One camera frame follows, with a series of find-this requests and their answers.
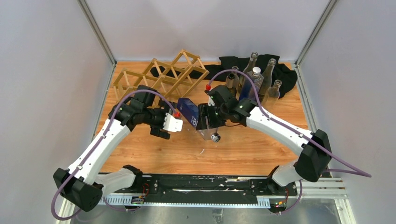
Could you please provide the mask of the blue square bottle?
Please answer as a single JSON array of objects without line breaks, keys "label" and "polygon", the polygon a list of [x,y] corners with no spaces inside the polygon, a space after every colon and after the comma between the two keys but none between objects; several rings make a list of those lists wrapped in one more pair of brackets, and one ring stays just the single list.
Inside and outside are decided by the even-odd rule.
[{"label": "blue square bottle", "polygon": [[263,75],[261,74],[261,69],[259,67],[252,68],[252,71],[247,73],[249,78],[245,78],[241,92],[239,101],[249,98],[253,101],[256,101],[255,90],[258,91],[263,82]]},{"label": "blue square bottle", "polygon": [[[177,109],[196,130],[198,121],[198,105],[193,103],[193,101],[189,98],[179,98],[177,102]],[[213,142],[217,143],[221,139],[221,136],[218,134],[218,128],[196,131],[204,140],[212,140]]]}]

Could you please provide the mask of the dark brown wine bottle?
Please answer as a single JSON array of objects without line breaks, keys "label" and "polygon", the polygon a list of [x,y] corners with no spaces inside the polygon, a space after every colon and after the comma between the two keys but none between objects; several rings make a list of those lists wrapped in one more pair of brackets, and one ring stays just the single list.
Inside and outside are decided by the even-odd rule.
[{"label": "dark brown wine bottle", "polygon": [[236,72],[230,72],[226,77],[226,87],[235,97],[237,94],[237,87],[239,83],[239,77]]}]

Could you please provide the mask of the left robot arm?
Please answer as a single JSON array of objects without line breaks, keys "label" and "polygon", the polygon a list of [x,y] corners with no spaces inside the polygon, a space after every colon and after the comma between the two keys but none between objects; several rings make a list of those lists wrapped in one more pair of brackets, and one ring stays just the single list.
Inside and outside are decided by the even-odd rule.
[{"label": "left robot arm", "polygon": [[127,94],[108,114],[102,130],[87,149],[67,169],[58,168],[54,175],[57,192],[51,203],[53,216],[58,195],[79,207],[80,211],[94,209],[102,197],[122,188],[132,193],[143,187],[142,172],[125,165],[117,172],[100,175],[99,172],[114,149],[140,124],[150,127],[150,133],[164,139],[170,132],[179,132],[183,122],[176,111],[177,104],[168,101],[157,90],[139,85]]}]

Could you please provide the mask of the clear bottle pale label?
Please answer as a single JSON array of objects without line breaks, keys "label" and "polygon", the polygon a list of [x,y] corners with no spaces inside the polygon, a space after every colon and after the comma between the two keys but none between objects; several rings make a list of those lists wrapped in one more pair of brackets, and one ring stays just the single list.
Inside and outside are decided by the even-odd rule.
[{"label": "clear bottle pale label", "polygon": [[271,58],[268,61],[266,69],[262,73],[263,81],[262,81],[262,84],[261,84],[261,86],[259,88],[259,91],[258,91],[258,97],[259,97],[260,103],[263,102],[265,94],[266,94],[266,91],[268,90],[269,87],[271,87],[271,84],[272,84],[272,73],[273,73],[273,69],[274,69],[274,67],[276,65],[276,62],[277,62],[276,59]]}]

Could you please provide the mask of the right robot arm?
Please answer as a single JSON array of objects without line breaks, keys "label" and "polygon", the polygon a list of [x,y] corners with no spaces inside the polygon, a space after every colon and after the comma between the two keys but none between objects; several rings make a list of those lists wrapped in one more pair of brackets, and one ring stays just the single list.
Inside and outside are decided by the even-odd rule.
[{"label": "right robot arm", "polygon": [[265,110],[256,101],[237,100],[224,86],[206,90],[208,102],[198,105],[197,129],[217,129],[226,121],[258,130],[279,141],[298,156],[296,161],[276,166],[267,176],[267,190],[273,195],[298,180],[317,182],[331,160],[327,133],[299,128]]}]

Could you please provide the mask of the wooden wine rack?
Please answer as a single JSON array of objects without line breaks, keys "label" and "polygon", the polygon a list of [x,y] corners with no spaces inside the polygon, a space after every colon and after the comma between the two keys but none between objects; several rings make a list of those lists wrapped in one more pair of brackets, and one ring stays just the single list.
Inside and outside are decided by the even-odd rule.
[{"label": "wooden wine rack", "polygon": [[209,71],[200,56],[182,49],[170,62],[153,58],[142,72],[123,68],[112,84],[117,100],[145,85],[167,98],[187,97]]}]

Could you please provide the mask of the clear bottle black gold label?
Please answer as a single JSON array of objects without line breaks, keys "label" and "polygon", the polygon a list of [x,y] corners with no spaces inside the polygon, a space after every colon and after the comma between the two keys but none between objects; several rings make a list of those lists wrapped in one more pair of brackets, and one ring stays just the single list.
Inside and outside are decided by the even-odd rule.
[{"label": "clear bottle black gold label", "polygon": [[[245,67],[245,69],[243,70],[243,73],[247,74],[248,72],[252,71],[252,69],[255,67],[258,56],[259,56],[259,54],[257,52],[251,53],[249,62],[247,64],[247,66]],[[241,93],[241,89],[242,89],[244,80],[245,80],[245,77],[243,75],[240,75],[238,88],[237,88],[238,93]]]}]

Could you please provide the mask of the small clear bottle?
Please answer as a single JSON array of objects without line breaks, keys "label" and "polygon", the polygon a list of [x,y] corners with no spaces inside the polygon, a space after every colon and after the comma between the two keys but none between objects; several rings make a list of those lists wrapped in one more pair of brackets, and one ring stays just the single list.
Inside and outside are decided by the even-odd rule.
[{"label": "small clear bottle", "polygon": [[232,73],[234,76],[237,77],[237,76],[238,76],[239,67],[238,67],[238,66],[233,66],[233,67],[232,67],[232,70],[233,70],[233,71],[232,71],[231,73]]}]

